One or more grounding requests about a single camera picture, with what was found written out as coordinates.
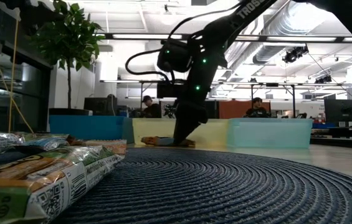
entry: green leaves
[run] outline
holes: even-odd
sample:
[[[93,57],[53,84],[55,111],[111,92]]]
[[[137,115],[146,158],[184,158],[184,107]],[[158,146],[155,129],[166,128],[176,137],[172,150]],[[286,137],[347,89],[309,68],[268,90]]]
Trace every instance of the green leaves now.
[[[94,55],[95,55],[95,59],[98,58],[98,56],[100,55],[100,47],[98,46],[97,43],[93,44],[94,47]]]
[[[92,56],[97,58],[100,53],[98,42],[105,38],[96,35],[101,26],[91,21],[90,14],[84,15],[77,3],[67,5],[63,0],[54,0],[53,4],[64,19],[44,24],[31,37],[33,45],[52,65],[59,61],[59,68],[65,69],[68,60],[75,62],[76,70],[89,68]]]
[[[82,64],[80,62],[76,63],[76,71],[79,71],[82,68]]]
[[[60,12],[63,15],[65,15],[68,12],[68,7],[66,5],[66,2],[62,0],[54,0],[52,4],[54,5],[56,12]]]
[[[78,11],[78,10],[80,9],[80,7],[78,6],[77,3],[72,4],[72,5],[70,6],[70,8],[71,8],[72,10],[74,10],[74,11]]]

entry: small object in bin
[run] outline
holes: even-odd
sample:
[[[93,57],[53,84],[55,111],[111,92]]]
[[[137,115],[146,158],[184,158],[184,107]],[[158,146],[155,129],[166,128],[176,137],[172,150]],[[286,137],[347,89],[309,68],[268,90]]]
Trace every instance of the small object in bin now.
[[[175,146],[173,144],[174,138],[169,137],[143,137],[141,142],[145,143],[146,145],[151,146]],[[180,147],[195,147],[195,141],[185,139],[177,146]]]

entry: person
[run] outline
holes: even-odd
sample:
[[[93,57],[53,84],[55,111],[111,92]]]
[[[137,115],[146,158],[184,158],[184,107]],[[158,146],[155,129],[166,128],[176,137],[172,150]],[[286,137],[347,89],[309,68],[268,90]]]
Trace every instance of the person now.
[[[150,96],[144,96],[143,103],[147,108],[144,109],[142,117],[144,118],[161,118],[162,109],[159,104],[153,103]]]
[[[253,108],[246,111],[248,118],[267,118],[267,111],[262,107],[263,100],[260,97],[253,99]]]

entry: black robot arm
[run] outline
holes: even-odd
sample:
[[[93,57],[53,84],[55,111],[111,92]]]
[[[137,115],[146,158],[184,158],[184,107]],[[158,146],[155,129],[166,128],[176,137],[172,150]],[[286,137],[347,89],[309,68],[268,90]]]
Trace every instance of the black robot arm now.
[[[184,90],[178,97],[174,143],[181,141],[201,123],[207,123],[204,102],[218,66],[227,67],[224,52],[239,33],[277,0],[241,1],[229,16],[209,23],[191,34],[187,44],[168,39],[158,57],[160,69],[186,72]]]
[[[209,23],[188,39],[187,44],[169,38],[158,57],[165,72],[175,70],[189,75],[178,97],[174,143],[179,144],[201,123],[207,123],[204,102],[218,66],[227,67],[224,52],[239,33],[277,0],[241,0],[229,16]],[[352,0],[296,0],[332,12],[352,33]]]

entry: floor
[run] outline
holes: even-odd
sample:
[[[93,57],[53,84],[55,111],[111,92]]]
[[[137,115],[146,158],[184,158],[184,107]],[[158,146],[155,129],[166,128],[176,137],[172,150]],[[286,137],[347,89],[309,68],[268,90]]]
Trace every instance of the floor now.
[[[311,145],[309,149],[199,149],[268,156],[311,164],[352,176],[352,148]]]

